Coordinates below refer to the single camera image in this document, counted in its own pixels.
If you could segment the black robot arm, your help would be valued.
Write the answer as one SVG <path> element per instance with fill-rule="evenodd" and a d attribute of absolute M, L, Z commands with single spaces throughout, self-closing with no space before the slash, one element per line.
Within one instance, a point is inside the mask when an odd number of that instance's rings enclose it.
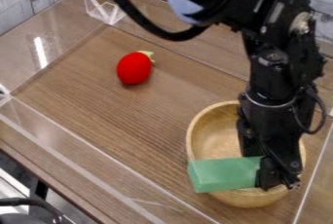
<path fill-rule="evenodd" d="M 256 186 L 300 185 L 301 137 L 320 131 L 312 119 L 324 105 L 315 80 L 325 58 L 315 40 L 309 0 L 168 0 L 198 25 L 224 23 L 243 33 L 251 80 L 240 94 L 237 130 L 243 155 L 259 156 Z"/>

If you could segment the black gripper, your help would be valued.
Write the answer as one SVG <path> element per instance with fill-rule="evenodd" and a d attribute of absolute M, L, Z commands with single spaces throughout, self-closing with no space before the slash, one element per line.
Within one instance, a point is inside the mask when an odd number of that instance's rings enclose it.
<path fill-rule="evenodd" d="M 268 104 L 241 93 L 239 100 L 241 154 L 261 157 L 256 186 L 265 191 L 279 185 L 288 190 L 299 188 L 304 172 L 301 137 L 319 132 L 311 128 L 315 98 L 303 93 L 285 104 Z"/>

